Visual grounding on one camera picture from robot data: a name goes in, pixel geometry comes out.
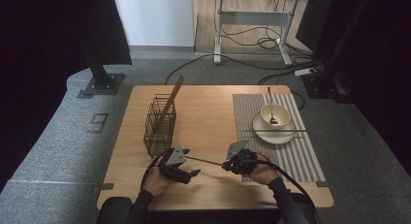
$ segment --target placemat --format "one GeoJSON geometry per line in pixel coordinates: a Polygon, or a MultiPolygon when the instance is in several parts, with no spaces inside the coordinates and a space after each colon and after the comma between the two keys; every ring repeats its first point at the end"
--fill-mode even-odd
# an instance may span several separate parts
{"type": "MultiPolygon", "coordinates": [[[[271,94],[274,104],[285,107],[296,124],[296,129],[305,129],[293,95],[271,94]]],[[[308,134],[299,132],[285,144],[269,144],[254,132],[253,118],[263,105],[269,104],[268,94],[233,94],[238,140],[247,139],[249,149],[269,155],[271,162],[278,165],[295,181],[325,181],[323,171],[315,155],[308,134]]],[[[242,181],[252,181],[244,177],[242,181]]]]}

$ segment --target gray carpet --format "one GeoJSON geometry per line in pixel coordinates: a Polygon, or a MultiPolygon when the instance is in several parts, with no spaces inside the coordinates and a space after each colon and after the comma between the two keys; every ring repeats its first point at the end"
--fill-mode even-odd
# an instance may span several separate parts
{"type": "MultiPolygon", "coordinates": [[[[134,59],[133,66],[106,66],[108,72],[126,75],[115,96],[78,99],[92,75],[84,70],[69,77],[59,109],[0,195],[0,223],[94,223],[95,188],[104,180],[132,88],[164,84],[170,72],[188,61],[134,59]],[[95,131],[99,123],[91,122],[96,113],[107,114],[101,133],[95,131]]],[[[185,77],[184,84],[257,84],[273,73],[228,59],[218,66],[202,59],[175,73],[169,84],[178,75],[185,77]]],[[[307,98],[294,75],[282,77],[279,84],[304,97],[300,114],[332,185],[334,206],[319,210],[323,223],[411,223],[411,178],[358,109],[307,98]]]]}

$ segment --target white plate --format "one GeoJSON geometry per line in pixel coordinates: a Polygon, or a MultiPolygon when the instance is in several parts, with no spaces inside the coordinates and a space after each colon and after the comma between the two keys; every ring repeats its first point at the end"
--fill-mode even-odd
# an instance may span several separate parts
{"type": "MultiPolygon", "coordinates": [[[[254,130],[266,130],[260,114],[257,113],[253,118],[254,130]]],[[[291,119],[290,122],[284,126],[284,130],[296,130],[296,124],[291,119]]],[[[289,142],[295,135],[295,132],[255,132],[258,137],[269,144],[285,144],[289,142]]]]}

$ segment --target wire basket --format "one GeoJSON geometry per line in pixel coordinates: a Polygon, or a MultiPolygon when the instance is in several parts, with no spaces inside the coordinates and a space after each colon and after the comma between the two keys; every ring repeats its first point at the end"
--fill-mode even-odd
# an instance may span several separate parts
{"type": "Polygon", "coordinates": [[[171,104],[156,133],[154,133],[154,128],[169,98],[169,94],[156,94],[148,110],[145,121],[144,144],[148,155],[151,157],[158,156],[164,150],[172,147],[176,118],[174,102],[171,104]]]}

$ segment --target bowl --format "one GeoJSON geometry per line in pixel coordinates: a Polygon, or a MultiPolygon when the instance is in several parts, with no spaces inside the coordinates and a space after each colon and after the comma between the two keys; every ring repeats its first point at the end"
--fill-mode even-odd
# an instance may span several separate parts
{"type": "Polygon", "coordinates": [[[271,106],[264,105],[260,110],[260,117],[267,129],[281,129],[286,126],[291,119],[290,112],[283,106],[272,104],[272,115],[277,120],[278,125],[274,126],[269,123],[271,119],[271,106]]]}

